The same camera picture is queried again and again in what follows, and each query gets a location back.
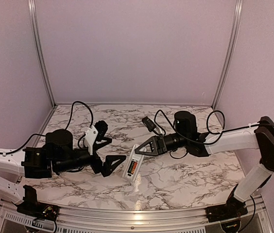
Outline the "green black battery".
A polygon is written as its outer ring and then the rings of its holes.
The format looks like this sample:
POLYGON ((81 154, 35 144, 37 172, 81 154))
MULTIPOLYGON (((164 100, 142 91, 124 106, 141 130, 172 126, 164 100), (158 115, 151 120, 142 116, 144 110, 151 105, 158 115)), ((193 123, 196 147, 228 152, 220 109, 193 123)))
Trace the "green black battery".
POLYGON ((130 166, 129 166, 129 169, 128 169, 128 172, 129 172, 129 173, 132 173, 133 163, 134 163, 134 161, 132 161, 132 162, 130 163, 130 166))

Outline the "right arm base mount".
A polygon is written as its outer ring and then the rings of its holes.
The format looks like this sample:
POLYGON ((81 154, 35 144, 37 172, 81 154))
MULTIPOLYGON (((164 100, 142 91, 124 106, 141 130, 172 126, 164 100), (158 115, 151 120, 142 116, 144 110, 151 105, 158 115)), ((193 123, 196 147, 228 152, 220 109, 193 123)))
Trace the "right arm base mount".
POLYGON ((210 206, 205 209, 205 212, 209 222, 227 220, 248 214, 247 207, 244 203, 226 203, 210 206))

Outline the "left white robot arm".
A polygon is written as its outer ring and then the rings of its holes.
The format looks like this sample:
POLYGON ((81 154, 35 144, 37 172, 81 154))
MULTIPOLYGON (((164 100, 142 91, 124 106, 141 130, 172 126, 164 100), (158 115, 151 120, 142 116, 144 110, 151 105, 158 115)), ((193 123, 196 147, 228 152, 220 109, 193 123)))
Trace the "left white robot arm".
MULTIPOLYGON (((40 148, 21 147, 11 151, 0 151, 0 171, 17 175, 18 178, 44 179, 53 174, 79 170, 90 166, 95 174, 107 177, 125 161, 125 155, 108 155, 101 160, 95 149, 100 149, 112 142, 103 137, 103 143, 86 148, 73 148, 73 136, 68 130, 59 129, 45 136, 45 145, 40 148)), ((43 205, 37 201, 36 190, 28 185, 13 183, 0 176, 0 195, 5 200, 23 207, 33 216, 43 212, 43 205)))

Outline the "white remote control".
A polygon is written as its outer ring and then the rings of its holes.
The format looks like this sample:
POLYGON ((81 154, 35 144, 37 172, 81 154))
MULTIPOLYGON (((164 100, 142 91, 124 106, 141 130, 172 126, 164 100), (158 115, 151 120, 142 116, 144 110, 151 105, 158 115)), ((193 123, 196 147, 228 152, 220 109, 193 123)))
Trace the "white remote control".
POLYGON ((130 156, 126 160, 126 164, 122 174, 122 177, 130 182, 134 182, 136 180, 144 159, 144 152, 146 151, 146 149, 142 149, 141 154, 137 154, 135 153, 135 149, 137 149, 138 147, 139 144, 134 144, 130 152, 130 156))

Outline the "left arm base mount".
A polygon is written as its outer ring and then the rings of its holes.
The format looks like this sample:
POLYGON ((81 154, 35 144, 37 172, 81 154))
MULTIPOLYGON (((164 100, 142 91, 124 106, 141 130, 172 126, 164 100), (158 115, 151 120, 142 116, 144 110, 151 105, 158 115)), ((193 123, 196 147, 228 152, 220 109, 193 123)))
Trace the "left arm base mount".
POLYGON ((19 213, 50 221, 56 221, 59 213, 59 206, 42 202, 38 202, 37 204, 23 202, 16 205, 16 207, 19 213))

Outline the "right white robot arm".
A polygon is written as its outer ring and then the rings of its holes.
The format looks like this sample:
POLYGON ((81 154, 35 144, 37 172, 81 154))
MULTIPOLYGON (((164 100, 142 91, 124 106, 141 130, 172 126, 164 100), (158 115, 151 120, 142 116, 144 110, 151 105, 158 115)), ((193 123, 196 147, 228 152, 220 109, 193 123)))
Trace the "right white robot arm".
POLYGON ((223 129, 219 133, 200 133, 195 115, 188 111, 178 111, 170 126, 174 133, 152 136, 132 151, 140 155, 159 156, 184 147, 188 154, 196 157, 208 157, 230 150, 260 151, 259 163, 233 189, 223 205, 222 213, 226 217, 233 217, 239 212, 241 205, 274 173, 274 122, 268 116, 263 116, 258 122, 247 126, 223 129))

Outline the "orange battery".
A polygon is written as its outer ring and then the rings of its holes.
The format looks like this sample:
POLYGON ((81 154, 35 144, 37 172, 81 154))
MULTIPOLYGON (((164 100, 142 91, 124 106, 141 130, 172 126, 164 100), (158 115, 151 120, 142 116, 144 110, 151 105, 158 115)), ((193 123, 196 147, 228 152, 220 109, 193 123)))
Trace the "orange battery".
POLYGON ((138 162, 135 162, 135 161, 134 161, 133 167, 132 167, 132 174, 134 174, 137 165, 138 165, 138 162))

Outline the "white battery cover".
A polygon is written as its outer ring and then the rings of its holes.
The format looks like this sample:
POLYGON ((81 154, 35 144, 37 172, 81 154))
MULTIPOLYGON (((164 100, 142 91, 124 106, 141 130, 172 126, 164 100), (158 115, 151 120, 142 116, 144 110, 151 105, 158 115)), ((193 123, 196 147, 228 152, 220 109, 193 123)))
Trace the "white battery cover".
POLYGON ((155 189, 149 189, 143 193, 143 196, 148 197, 155 193, 155 189))

